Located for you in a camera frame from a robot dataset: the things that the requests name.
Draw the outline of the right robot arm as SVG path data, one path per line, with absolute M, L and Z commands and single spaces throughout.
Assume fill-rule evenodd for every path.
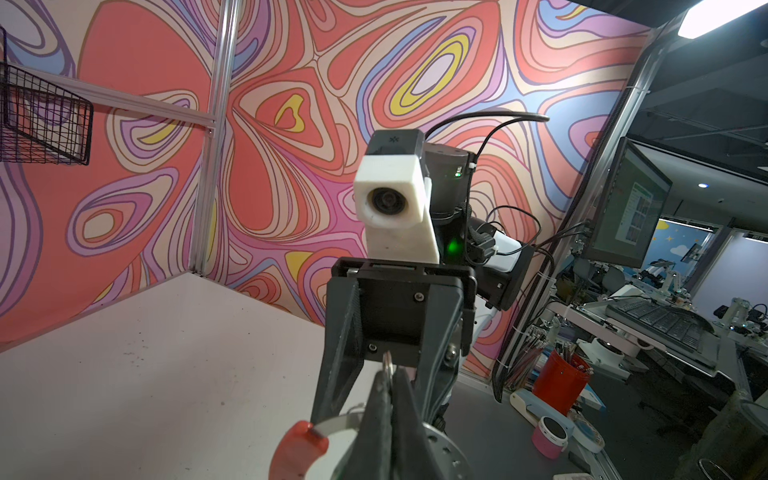
M 312 423 L 339 414 L 364 363 L 386 355 L 414 370 L 417 412 L 435 421 L 479 336 L 477 303 L 512 306 L 535 242 L 475 216 L 478 160 L 427 130 L 372 134 L 353 185 L 368 254 L 332 268 Z

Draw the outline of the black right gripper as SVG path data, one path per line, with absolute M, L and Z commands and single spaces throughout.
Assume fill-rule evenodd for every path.
M 432 423 L 447 389 L 450 345 L 468 355 L 473 343 L 477 280 L 471 267 L 342 257 L 328 284 L 324 350 L 310 421 L 337 416 L 364 359 L 385 350 L 417 367 L 417 412 Z

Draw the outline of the metal keyring disc red grip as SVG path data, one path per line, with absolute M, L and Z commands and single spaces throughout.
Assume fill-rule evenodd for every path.
M 359 404 L 346 413 L 314 425 L 300 420 L 283 435 L 270 462 L 270 479 L 338 479 L 363 418 Z M 474 477 L 459 447 L 443 432 L 423 425 L 432 457 L 443 479 Z

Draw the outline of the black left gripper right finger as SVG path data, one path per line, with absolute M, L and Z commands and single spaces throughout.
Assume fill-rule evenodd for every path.
M 400 480 L 440 479 L 441 472 L 417 411 L 409 377 L 398 368 L 392 377 L 392 466 Z

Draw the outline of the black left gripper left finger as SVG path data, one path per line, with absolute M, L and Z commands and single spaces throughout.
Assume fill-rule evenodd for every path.
M 392 449 L 391 375 L 379 371 L 347 462 L 348 479 L 389 479 Z

